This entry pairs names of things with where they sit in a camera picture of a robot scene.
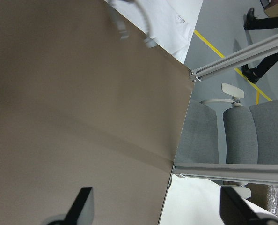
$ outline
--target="chair backrest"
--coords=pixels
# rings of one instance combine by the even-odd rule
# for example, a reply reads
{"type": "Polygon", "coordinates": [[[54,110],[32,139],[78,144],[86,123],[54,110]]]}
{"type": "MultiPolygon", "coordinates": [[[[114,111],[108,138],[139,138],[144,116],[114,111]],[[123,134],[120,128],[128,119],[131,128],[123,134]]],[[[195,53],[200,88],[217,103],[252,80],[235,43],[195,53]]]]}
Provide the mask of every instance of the chair backrest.
{"type": "Polygon", "coordinates": [[[190,100],[175,163],[218,163],[216,112],[190,100]]]}
{"type": "Polygon", "coordinates": [[[278,164],[278,100],[223,113],[227,163],[278,164]]]}

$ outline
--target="metal beam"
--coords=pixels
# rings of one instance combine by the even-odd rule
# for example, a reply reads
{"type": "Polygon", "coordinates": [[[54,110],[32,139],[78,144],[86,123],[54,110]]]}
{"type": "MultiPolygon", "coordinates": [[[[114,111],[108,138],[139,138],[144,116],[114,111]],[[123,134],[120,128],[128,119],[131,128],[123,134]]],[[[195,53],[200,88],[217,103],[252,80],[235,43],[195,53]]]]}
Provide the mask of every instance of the metal beam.
{"type": "Polygon", "coordinates": [[[211,180],[278,184],[278,165],[181,163],[174,165],[172,173],[211,180]]]}
{"type": "Polygon", "coordinates": [[[275,53],[278,53],[278,34],[252,44],[204,67],[192,70],[190,79],[194,82],[201,81],[221,74],[225,70],[243,66],[275,53]]]}

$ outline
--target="white cloth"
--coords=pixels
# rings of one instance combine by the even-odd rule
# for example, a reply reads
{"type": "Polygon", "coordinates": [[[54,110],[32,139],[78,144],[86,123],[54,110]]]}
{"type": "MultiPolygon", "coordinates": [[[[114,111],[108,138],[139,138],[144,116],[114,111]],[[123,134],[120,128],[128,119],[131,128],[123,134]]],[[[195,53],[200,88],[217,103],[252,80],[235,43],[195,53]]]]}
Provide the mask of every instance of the white cloth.
{"type": "MultiPolygon", "coordinates": [[[[137,0],[144,8],[150,24],[150,38],[184,63],[194,27],[187,23],[166,0],[137,0]]],[[[143,15],[135,4],[112,0],[114,8],[146,33],[143,15]]]]}
{"type": "MultiPolygon", "coordinates": [[[[272,215],[247,200],[245,202],[255,213],[272,215]]],[[[219,209],[220,185],[207,179],[172,175],[160,225],[224,225],[219,209]]]]}

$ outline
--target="gray floor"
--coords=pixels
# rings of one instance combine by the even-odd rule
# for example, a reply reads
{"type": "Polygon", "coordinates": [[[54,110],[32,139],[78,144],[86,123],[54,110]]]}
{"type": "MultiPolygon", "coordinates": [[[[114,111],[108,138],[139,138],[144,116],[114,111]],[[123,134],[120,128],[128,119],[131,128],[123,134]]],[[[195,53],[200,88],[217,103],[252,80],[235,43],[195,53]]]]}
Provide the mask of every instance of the gray floor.
{"type": "MultiPolygon", "coordinates": [[[[243,16],[250,7],[255,8],[255,16],[258,18],[267,17],[259,0],[204,0],[196,30],[225,56],[278,33],[278,29],[244,31],[243,16]]],[[[212,49],[194,35],[185,65],[190,69],[195,69],[219,58],[212,49]]],[[[256,66],[258,63],[259,61],[256,61],[250,64],[250,66],[256,66]]],[[[229,97],[222,93],[221,83],[229,83],[243,89],[245,98],[242,99],[242,103],[245,106],[256,103],[256,90],[234,70],[206,79],[201,83],[196,83],[192,99],[201,101],[208,98],[229,97]]],[[[260,79],[257,86],[272,100],[278,99],[278,62],[260,79]]],[[[266,101],[264,97],[260,96],[260,103],[266,101]]],[[[226,142],[222,113],[230,105],[216,103],[209,104],[209,106],[217,113],[219,162],[225,163],[226,142]]]]}

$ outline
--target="shoe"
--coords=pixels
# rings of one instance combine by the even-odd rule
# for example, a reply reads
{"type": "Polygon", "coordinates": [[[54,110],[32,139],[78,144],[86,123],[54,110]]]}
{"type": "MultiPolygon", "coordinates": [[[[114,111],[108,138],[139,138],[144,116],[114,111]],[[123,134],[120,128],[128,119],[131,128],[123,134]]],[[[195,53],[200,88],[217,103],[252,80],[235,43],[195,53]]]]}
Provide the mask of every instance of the shoe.
{"type": "Polygon", "coordinates": [[[250,23],[255,20],[255,16],[254,16],[254,12],[255,12],[255,9],[254,8],[250,8],[247,12],[247,15],[246,15],[246,21],[244,23],[244,30],[248,30],[248,27],[250,25],[250,23]]]}
{"type": "Polygon", "coordinates": [[[256,83],[260,80],[260,78],[253,73],[254,70],[255,68],[249,68],[247,64],[242,66],[243,75],[246,76],[247,79],[252,83],[256,83]]]}

